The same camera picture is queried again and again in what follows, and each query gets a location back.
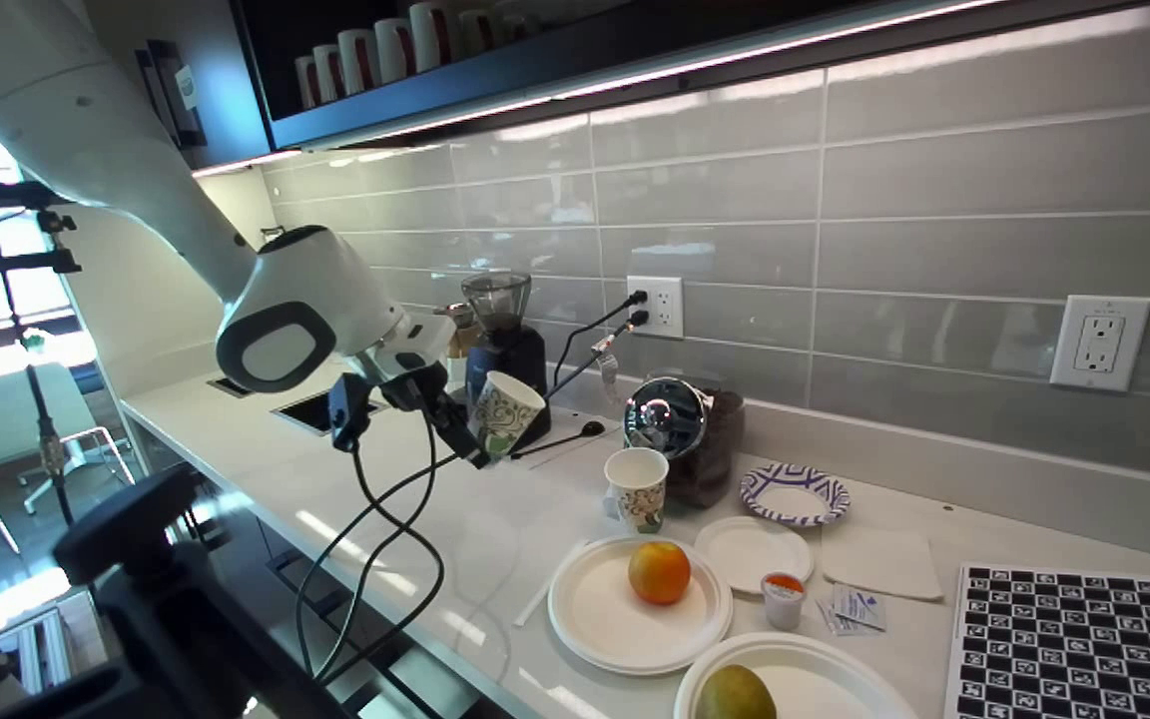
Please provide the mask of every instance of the cup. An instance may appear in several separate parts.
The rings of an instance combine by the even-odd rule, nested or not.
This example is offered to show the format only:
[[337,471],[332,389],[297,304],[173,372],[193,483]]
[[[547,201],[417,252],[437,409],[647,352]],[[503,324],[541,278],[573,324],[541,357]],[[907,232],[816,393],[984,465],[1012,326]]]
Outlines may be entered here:
[[477,404],[477,423],[493,465],[507,458],[507,451],[529,435],[541,410],[542,394],[533,382],[507,372],[489,372],[485,394]]
[[346,27],[337,35],[340,45],[340,79],[344,79],[344,95],[361,95],[365,88],[381,85],[381,68],[376,68],[376,39],[366,27]]
[[762,610],[768,622],[779,633],[796,633],[803,622],[806,583],[796,577],[768,577],[762,579]]
[[412,3],[412,45],[417,45],[417,73],[433,73],[455,59],[455,23],[440,0]]
[[481,57],[481,52],[499,47],[499,45],[503,45],[503,23],[497,12],[485,12],[485,8],[459,12],[459,52],[462,57]]
[[376,21],[376,64],[381,85],[394,85],[417,73],[412,23],[406,21]]
[[340,99],[340,45],[317,45],[313,68],[320,76],[320,103],[337,103]]
[[320,109],[320,73],[313,68],[313,57],[297,57],[297,85],[301,85],[301,103]]
[[606,514],[629,531],[659,531],[666,498],[666,454],[650,447],[621,447],[603,465]]

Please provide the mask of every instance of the napkin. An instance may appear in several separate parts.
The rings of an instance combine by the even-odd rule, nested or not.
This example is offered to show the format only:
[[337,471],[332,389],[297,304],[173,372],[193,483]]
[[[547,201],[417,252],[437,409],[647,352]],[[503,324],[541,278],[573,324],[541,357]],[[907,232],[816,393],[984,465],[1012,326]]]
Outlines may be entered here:
[[820,546],[822,577],[849,587],[871,587],[907,601],[944,601],[932,545],[912,531],[848,522]]

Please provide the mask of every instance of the chair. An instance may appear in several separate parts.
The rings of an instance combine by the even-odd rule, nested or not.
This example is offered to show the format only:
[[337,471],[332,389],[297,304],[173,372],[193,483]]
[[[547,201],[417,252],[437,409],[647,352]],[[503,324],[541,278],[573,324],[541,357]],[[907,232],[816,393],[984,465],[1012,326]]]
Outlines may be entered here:
[[[75,467],[84,467],[89,465],[84,443],[97,439],[121,465],[124,478],[137,483],[128,465],[124,465],[124,451],[115,447],[107,426],[99,426],[91,421],[91,409],[89,409],[84,393],[75,389],[73,372],[61,364],[36,364],[36,376],[42,376],[42,393],[44,393],[51,426],[57,426],[61,443],[69,447],[69,465],[61,471],[73,474]],[[30,376],[14,372],[14,376],[0,376],[0,467],[30,458],[30,454],[42,454],[42,421],[36,421],[36,404],[30,393]],[[24,513],[32,513],[47,489],[51,483],[36,489],[24,498]],[[6,514],[0,514],[0,537],[19,554],[19,545],[7,531]]]

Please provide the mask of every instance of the dark cabinet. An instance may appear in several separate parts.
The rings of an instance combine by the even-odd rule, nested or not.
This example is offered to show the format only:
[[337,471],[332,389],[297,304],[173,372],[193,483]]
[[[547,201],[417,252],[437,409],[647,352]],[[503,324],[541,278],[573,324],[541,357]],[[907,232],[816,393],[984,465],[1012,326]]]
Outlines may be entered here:
[[[156,111],[169,127],[177,123],[177,137],[193,132],[181,139],[193,168],[273,151],[257,76],[227,0],[89,0],[89,21],[128,79],[144,85],[148,95],[177,92],[177,68],[189,68],[197,99],[193,116],[173,116],[164,95],[156,99]],[[137,52],[144,57],[148,47],[177,52],[164,64],[161,88],[153,88],[153,76],[137,64]]]
[[573,116],[1145,0],[625,0],[503,47],[304,109],[297,57],[404,0],[231,0],[277,147],[389,145]]

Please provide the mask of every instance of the wall outlet cover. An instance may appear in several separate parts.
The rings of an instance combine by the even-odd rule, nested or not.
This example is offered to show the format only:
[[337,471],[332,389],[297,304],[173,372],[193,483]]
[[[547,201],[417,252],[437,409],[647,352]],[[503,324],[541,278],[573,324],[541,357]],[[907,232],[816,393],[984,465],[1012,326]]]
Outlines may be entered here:
[[682,334],[682,278],[680,276],[629,276],[629,292],[647,292],[650,320],[636,332],[647,334]]
[[1066,297],[1049,382],[1132,393],[1150,297]]

